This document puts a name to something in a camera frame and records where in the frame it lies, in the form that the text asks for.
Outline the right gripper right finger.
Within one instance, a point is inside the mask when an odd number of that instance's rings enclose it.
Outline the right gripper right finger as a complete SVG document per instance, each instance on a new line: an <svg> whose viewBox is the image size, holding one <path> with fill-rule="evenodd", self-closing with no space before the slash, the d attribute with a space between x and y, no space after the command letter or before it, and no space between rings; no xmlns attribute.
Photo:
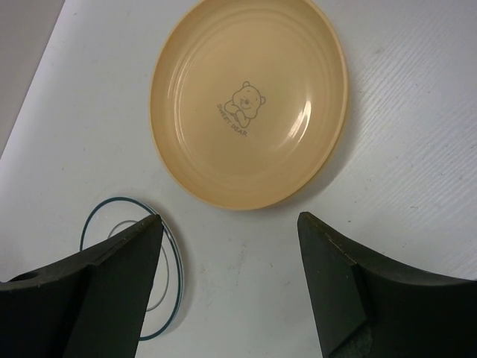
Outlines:
<svg viewBox="0 0 477 358"><path fill-rule="evenodd" d="M308 212L301 257L324 357L474 357L476 282L359 244Z"/></svg>

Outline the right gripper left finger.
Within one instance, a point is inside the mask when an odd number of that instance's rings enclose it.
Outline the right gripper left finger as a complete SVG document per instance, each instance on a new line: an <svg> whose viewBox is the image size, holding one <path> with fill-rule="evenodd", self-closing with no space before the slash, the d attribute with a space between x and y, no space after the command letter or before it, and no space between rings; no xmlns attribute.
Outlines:
<svg viewBox="0 0 477 358"><path fill-rule="evenodd" d="M162 220L1 283L2 357L134 357L159 261Z"/></svg>

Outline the grey patterned plate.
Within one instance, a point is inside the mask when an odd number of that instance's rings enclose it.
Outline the grey patterned plate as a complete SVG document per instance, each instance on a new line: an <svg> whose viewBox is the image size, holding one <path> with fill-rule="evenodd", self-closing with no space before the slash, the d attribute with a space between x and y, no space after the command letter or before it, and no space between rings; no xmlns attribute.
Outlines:
<svg viewBox="0 0 477 358"><path fill-rule="evenodd" d="M134 198L103 200L87 216L80 236L81 251L109 239L149 215L158 212ZM171 229L162 223L161 251L139 340L145 342L164 334L173 324L183 302L183 260Z"/></svg>

